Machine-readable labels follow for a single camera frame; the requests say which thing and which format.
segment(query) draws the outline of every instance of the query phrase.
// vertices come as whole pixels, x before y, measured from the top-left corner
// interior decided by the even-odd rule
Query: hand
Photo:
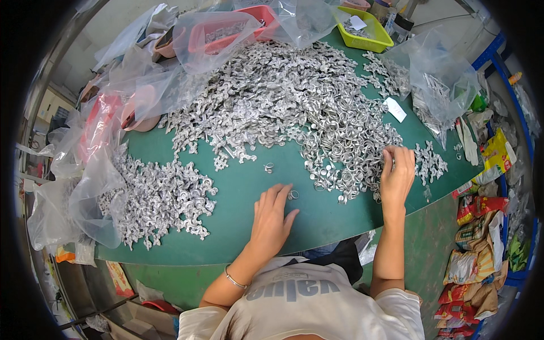
[[[399,217],[406,215],[404,203],[412,187],[416,160],[413,150],[390,145],[384,149],[384,161],[380,181],[381,206],[384,224],[394,224]]]
[[[251,239],[246,245],[256,259],[268,262],[280,251],[291,231],[298,209],[283,218],[285,200],[293,185],[276,184],[261,194],[255,202],[255,218]]]

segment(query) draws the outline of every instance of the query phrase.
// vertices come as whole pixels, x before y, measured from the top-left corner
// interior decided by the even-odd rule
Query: concrete floor
[[[405,282],[406,289],[423,299],[421,315],[426,339],[433,339],[438,329],[433,315],[438,309],[442,280],[449,254],[455,248],[454,235],[459,229],[455,220],[457,203],[446,196],[406,218],[405,226]],[[381,228],[376,230],[373,243],[377,243]],[[222,265],[201,267],[167,267],[123,264],[132,287],[136,280],[144,285],[162,290],[166,301],[184,310],[196,308],[204,291],[219,276]],[[372,263],[365,265],[360,283],[370,285]]]

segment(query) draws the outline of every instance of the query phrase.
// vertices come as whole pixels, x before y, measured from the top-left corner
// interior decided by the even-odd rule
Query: green table
[[[356,68],[358,75],[367,74],[363,71],[363,63],[368,60],[362,57],[363,50],[349,48],[344,45],[337,29],[324,39],[330,45],[344,50],[346,56],[359,63]],[[378,92],[369,84],[363,93],[368,98],[381,98]],[[443,151],[438,142],[413,113],[410,97],[400,105],[406,111],[407,117],[399,123],[391,114],[384,116],[384,123],[392,123],[404,139],[403,144],[415,148],[416,143],[424,146],[426,140],[432,140],[442,158],[448,162],[447,172],[428,187],[422,186],[416,177],[406,200],[406,213],[411,214],[428,204],[450,194],[480,173],[483,166],[471,166],[463,157],[456,159],[453,146],[459,142],[455,131],[448,132],[448,150]],[[159,162],[166,164],[173,160],[172,137],[164,129],[155,128],[146,133],[128,132],[125,140],[129,140],[128,151],[134,158],[143,162]],[[183,164],[194,162],[202,174],[214,180],[214,186],[219,189],[213,198],[217,200],[215,210],[210,217],[201,216],[202,224],[211,233],[204,241],[184,231],[178,233],[170,230],[170,234],[160,239],[161,246],[154,246],[147,251],[142,242],[133,244],[133,251],[121,244],[117,249],[109,249],[103,245],[97,246],[97,258],[123,263],[149,265],[207,265],[230,263],[241,252],[251,233],[253,222],[253,204],[261,192],[276,183],[293,183],[300,198],[287,201],[286,211],[300,209],[291,234],[280,254],[307,250],[347,239],[383,225],[381,205],[374,202],[370,190],[361,193],[356,199],[346,205],[338,204],[338,190],[315,191],[313,181],[308,171],[304,169],[304,159],[300,157],[300,146],[294,141],[285,146],[274,146],[270,149],[257,146],[252,154],[257,155],[255,162],[246,160],[239,164],[231,159],[228,168],[215,172],[213,166],[214,154],[212,147],[203,140],[199,141],[199,153],[180,153]],[[263,170],[263,164],[273,162],[274,172],[268,174]]]

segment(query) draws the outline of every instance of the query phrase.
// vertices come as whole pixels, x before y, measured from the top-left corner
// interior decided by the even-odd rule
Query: yellow bag
[[[501,128],[498,128],[495,136],[489,139],[488,146],[481,155],[485,161],[484,171],[472,179],[479,186],[496,180],[517,161],[514,149],[506,140]]]

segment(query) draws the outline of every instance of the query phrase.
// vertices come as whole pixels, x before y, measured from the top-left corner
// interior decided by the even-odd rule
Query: white paper tag
[[[361,30],[367,26],[367,24],[365,24],[364,21],[356,15],[352,16],[349,21],[351,22],[350,27],[355,30]]]
[[[406,112],[404,112],[403,108],[400,107],[399,103],[397,103],[397,101],[391,97],[385,99],[385,103],[387,104],[388,111],[391,112],[391,114],[400,123],[402,123],[403,120],[406,118]]]

